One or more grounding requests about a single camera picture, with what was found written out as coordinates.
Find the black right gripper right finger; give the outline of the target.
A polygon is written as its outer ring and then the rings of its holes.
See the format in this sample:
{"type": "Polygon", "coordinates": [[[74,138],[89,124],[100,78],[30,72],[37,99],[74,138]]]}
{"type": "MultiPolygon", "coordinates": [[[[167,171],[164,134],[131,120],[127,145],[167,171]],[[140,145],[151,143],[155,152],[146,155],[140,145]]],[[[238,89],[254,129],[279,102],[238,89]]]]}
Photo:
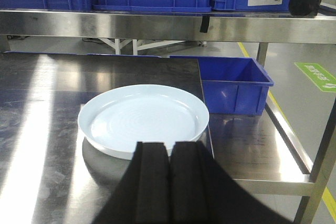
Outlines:
{"type": "Polygon", "coordinates": [[[171,154],[172,223],[290,223],[240,187],[201,142],[171,154]]]}

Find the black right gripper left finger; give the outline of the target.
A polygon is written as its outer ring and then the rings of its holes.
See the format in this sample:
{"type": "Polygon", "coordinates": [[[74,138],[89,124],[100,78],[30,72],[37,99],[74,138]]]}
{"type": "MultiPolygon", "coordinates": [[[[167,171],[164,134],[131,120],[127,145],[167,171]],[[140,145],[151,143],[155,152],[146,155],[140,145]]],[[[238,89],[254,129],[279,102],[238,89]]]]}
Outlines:
{"type": "Polygon", "coordinates": [[[169,223],[169,158],[163,143],[138,142],[96,223],[169,223]]]}

